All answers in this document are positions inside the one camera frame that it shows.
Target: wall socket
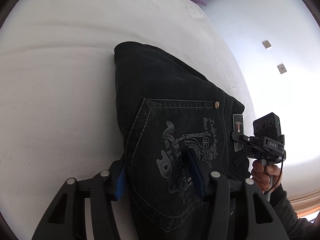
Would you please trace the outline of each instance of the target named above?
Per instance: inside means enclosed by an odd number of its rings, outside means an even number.
[[[263,44],[263,46],[264,46],[266,49],[271,48],[271,44],[270,44],[269,41],[263,41],[262,44]]]
[[[277,67],[278,67],[278,69],[280,71],[280,74],[283,74],[283,73],[287,72],[287,70],[285,69],[283,64],[280,64]]]

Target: printed graphic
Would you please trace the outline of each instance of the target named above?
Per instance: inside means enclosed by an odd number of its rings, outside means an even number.
[[[212,166],[212,160],[218,155],[216,139],[216,129],[214,120],[203,118],[204,132],[184,134],[175,139],[172,135],[174,125],[167,121],[167,128],[163,132],[165,150],[161,150],[162,159],[157,159],[159,171],[168,183],[170,194],[178,193],[183,203],[185,203],[185,192],[192,185],[192,181],[186,178],[186,167],[182,162],[179,143],[184,143],[188,149],[193,149],[199,160]]]

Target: white wall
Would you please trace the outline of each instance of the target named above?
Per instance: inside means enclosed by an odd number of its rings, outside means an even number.
[[[302,0],[206,0],[201,8],[235,55],[257,118],[280,117],[285,166],[320,156],[320,28]],[[269,40],[266,50],[262,41]],[[280,74],[283,63],[287,73]]]

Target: white bed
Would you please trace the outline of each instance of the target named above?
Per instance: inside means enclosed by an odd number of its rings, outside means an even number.
[[[20,0],[0,30],[0,210],[20,240],[67,178],[91,178],[122,155],[113,49],[123,41],[203,73],[245,105],[252,134],[241,70],[194,2]],[[121,238],[135,239],[126,196],[114,211]]]

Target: black cable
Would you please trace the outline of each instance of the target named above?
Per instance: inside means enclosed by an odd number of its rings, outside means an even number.
[[[282,168],[283,168],[283,158],[284,158],[284,155],[282,155],[282,158],[281,158],[281,170],[280,170],[279,178],[278,178],[278,180],[276,181],[276,183],[274,183],[273,186],[272,186],[268,191],[265,191],[265,194],[267,194],[268,192],[270,192],[270,190],[272,190],[272,189],[277,185],[277,183],[279,182],[279,180],[281,179]]]

